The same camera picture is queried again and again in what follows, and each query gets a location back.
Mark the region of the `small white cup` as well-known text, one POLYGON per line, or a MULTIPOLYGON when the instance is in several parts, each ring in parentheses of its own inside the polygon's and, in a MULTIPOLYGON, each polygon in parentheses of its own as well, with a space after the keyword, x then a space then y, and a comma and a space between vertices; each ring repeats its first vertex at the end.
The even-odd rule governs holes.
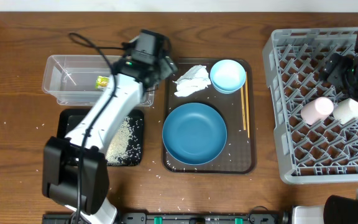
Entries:
POLYGON ((339 102, 333 110, 333 116, 341 124, 346 124, 352 119, 358 119, 358 101, 348 98, 339 102))

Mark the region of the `green yellow snack wrapper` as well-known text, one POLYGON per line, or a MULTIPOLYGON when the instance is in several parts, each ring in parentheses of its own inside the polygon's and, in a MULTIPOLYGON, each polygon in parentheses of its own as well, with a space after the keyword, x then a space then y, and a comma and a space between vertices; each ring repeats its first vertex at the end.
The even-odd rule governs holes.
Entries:
POLYGON ((95 83, 97 90, 104 90, 109 84, 109 77, 98 76, 95 83))

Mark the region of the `white tissue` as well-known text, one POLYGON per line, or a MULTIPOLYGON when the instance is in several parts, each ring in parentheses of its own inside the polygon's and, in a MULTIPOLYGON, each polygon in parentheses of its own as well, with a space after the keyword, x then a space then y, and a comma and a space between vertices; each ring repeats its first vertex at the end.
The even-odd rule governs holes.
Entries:
POLYGON ((195 65, 177 81, 174 81, 174 83, 177 85, 177 91, 174 95, 177 97, 187 97, 207 88, 211 84, 211 80, 206 66, 195 65))

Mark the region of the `pink plastic cup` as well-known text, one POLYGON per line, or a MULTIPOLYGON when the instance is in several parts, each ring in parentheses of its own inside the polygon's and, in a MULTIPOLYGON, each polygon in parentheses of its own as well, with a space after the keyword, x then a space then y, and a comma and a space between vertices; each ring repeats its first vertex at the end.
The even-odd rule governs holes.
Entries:
POLYGON ((327 97, 319 97, 302 107, 301 118, 312 125, 319 120, 325 120, 334 110, 333 102, 327 97))

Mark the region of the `light blue bowl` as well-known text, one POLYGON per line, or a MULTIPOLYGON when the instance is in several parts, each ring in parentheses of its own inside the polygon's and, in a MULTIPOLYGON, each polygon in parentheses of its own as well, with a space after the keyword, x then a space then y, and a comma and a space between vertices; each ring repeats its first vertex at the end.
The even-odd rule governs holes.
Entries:
POLYGON ((231 94, 239 90, 247 80, 245 68, 235 60, 216 62, 209 73, 214 88, 223 94, 231 94))

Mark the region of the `dark blue plate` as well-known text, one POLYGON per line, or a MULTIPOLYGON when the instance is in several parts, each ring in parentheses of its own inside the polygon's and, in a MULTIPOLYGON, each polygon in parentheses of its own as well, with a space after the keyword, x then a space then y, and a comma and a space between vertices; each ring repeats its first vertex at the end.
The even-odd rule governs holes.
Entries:
POLYGON ((162 141, 174 159, 188 165, 203 165, 222 153, 227 127, 214 108, 202 103, 186 103, 167 116, 162 141))

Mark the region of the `white rice pile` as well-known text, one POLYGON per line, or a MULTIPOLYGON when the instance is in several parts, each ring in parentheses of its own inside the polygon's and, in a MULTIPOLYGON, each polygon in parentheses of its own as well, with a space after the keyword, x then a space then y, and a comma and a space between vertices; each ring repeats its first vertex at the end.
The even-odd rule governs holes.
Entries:
POLYGON ((108 166, 136 166, 142 157, 143 119, 127 116, 105 155, 108 166))

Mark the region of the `wooden chopstick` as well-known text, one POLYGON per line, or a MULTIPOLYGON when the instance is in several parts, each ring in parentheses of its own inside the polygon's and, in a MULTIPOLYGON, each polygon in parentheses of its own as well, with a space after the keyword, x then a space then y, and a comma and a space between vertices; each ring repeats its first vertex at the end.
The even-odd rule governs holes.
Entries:
POLYGON ((243 130, 247 130, 247 123, 246 123, 246 110, 245 110, 245 102, 244 102, 244 86, 241 86, 241 108, 242 108, 242 125, 243 130))
POLYGON ((246 125, 247 125, 247 137, 250 138, 250 112, 249 112, 249 89, 248 89, 249 76, 246 75, 245 82, 245 103, 246 103, 246 125))

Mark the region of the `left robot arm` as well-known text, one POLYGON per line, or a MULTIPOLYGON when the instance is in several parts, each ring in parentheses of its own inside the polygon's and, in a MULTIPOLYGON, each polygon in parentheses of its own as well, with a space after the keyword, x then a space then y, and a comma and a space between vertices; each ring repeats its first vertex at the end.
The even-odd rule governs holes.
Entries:
POLYGON ((52 136, 44 147, 42 193, 72 210, 67 223, 114 223, 117 209, 108 198, 106 152, 125 117, 149 88, 177 72, 170 39, 142 29, 119 50, 112 63, 86 37, 69 33, 76 44, 95 49, 110 71, 107 87, 88 114, 64 138, 52 136))

